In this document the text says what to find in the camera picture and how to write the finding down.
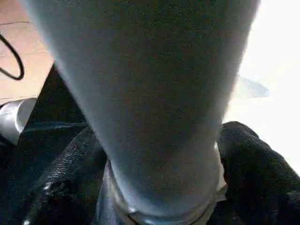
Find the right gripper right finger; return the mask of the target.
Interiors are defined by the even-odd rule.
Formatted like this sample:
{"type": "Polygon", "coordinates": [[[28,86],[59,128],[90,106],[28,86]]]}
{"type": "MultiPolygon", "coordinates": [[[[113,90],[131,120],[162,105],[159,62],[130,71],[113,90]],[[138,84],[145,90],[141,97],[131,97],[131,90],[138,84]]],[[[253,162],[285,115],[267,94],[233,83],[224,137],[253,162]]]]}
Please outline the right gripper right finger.
{"type": "Polygon", "coordinates": [[[300,177],[247,125],[223,123],[217,147],[226,198],[247,225],[298,225],[300,177]]]}

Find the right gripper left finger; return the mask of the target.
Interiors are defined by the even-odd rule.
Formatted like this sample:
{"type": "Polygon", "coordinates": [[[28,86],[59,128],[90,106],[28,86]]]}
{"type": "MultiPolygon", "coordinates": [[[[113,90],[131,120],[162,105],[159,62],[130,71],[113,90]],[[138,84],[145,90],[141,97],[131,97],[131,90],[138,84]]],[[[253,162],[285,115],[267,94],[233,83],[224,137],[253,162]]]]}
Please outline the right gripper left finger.
{"type": "Polygon", "coordinates": [[[89,225],[107,156],[84,128],[43,171],[22,210],[24,225],[89,225]]]}

